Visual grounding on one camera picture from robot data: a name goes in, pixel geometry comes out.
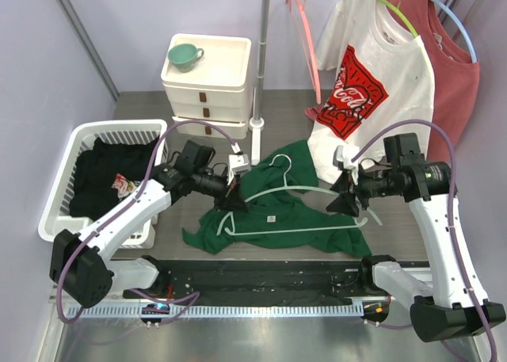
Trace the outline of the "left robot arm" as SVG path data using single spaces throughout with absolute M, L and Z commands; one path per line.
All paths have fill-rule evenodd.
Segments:
M 67 293 L 84 308 L 110 293 L 132 289 L 153 298 L 163 296 L 169 287 L 168 272 L 154 257 L 128 261 L 112 257 L 146 221 L 191 192 L 212 197 L 219 210 L 246 212 L 239 186 L 250 160 L 237 145 L 233 151 L 227 168 L 217 174 L 209 166 L 214 148 L 189 140 L 175 162 L 156 165 L 131 195 L 99 220 L 77 233 L 58 233 L 49 271 L 57 293 Z

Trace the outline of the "green t-shirt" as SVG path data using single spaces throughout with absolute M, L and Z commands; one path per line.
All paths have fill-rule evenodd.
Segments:
M 277 154 L 286 154 L 292 160 L 292 167 L 287 174 L 288 185 L 319 186 L 307 142 L 300 140 L 272 152 L 242 177 L 240 191 L 245 198 L 284 184 L 283 174 L 288 168 L 288 161 L 285 158 L 277 158 L 274 165 L 269 167 L 272 158 Z M 247 213 L 235 212 L 236 231 L 283 231 L 354 225 L 354 219 L 349 216 L 326 214 L 323 211 L 308 207 L 305 203 L 301 206 L 289 204 L 288 214 L 276 211 L 276 222 L 267 223 L 266 214 L 268 211 L 261 208 L 261 206 L 267 207 L 271 202 L 282 200 L 281 196 L 287 193 L 291 194 L 290 192 L 279 192 L 274 193 L 273 198 L 263 196 L 257 200 L 256 204 L 252 201 L 248 203 L 249 211 Z M 324 253 L 342 252 L 358 258 L 372 254 L 359 228 L 242 237 L 230 236 L 223 232 L 221 235 L 216 236 L 218 225 L 225 215 L 225 211 L 216 211 L 214 209 L 208 211 L 199 220 L 200 228 L 197 232 L 182 231 L 183 241 L 211 254 L 218 254 L 235 242 L 245 242 L 268 249 L 285 249 L 308 245 Z

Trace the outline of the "mint green hanger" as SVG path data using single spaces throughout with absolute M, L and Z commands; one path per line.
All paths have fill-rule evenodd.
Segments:
M 318 187 L 313 186 L 306 186 L 306 185 L 288 185 L 287 182 L 287 174 L 290 171 L 292 167 L 292 160 L 289 156 L 286 154 L 277 154 L 275 155 L 270 164 L 269 167 L 274 165 L 274 162 L 277 158 L 285 158 L 288 161 L 288 168 L 284 171 L 283 174 L 283 185 L 280 187 L 267 189 L 263 192 L 259 192 L 254 194 L 251 197 L 248 197 L 246 199 L 246 202 L 249 203 L 252 201 L 254 204 L 257 203 L 257 200 L 263 196 L 268 196 L 273 198 L 274 193 L 279 192 L 288 192 L 288 191 L 304 191 L 304 192 L 319 192 L 326 195 L 330 195 L 333 198 L 344 198 L 344 193 L 337 193 L 333 192 L 329 189 L 322 189 Z M 277 200 L 276 202 L 271 202 L 270 205 L 267 207 L 261 206 L 261 208 L 266 209 L 268 213 L 266 214 L 266 222 L 267 223 L 275 223 L 276 222 L 276 211 L 284 212 L 285 214 L 288 214 L 288 205 L 303 205 L 303 202 L 301 199 L 299 199 L 296 196 L 293 196 L 291 194 L 283 194 L 281 196 L 282 200 Z M 307 228 L 307 229 L 292 229 L 292 230 L 283 230 L 283 231 L 251 231 L 251 232 L 237 232 L 236 231 L 236 224 L 234 221 L 234 213 L 232 211 L 229 211 L 220 221 L 216 236 L 221 235 L 223 232 L 230 236 L 234 237 L 242 237 L 242 236 L 253 236 L 253 235 L 266 235 L 266 234 L 285 234 L 285 233 L 298 233 L 298 232 L 313 232 L 313 231 L 330 231 L 330 230 L 342 230 L 342 229 L 353 229 L 353 228 L 360 228 L 364 226 L 368 222 L 367 219 L 357 220 L 354 219 L 354 225 L 350 226 L 337 226 L 337 227 L 315 227 L 315 228 Z

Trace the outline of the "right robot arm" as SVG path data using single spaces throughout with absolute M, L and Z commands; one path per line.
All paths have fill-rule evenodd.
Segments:
M 389 255 L 364 257 L 357 283 L 374 295 L 384 291 L 410 313 L 415 333 L 424 342 L 446 341 L 484 333 L 485 325 L 505 321 L 505 309 L 490 302 L 478 281 L 459 223 L 459 201 L 450 193 L 451 169 L 428 162 L 414 133 L 384 138 L 389 166 L 384 170 L 353 171 L 339 159 L 340 177 L 331 189 L 337 198 L 327 211 L 357 217 L 371 198 L 401 196 L 409 205 L 423 237 L 432 283 L 418 280 Z

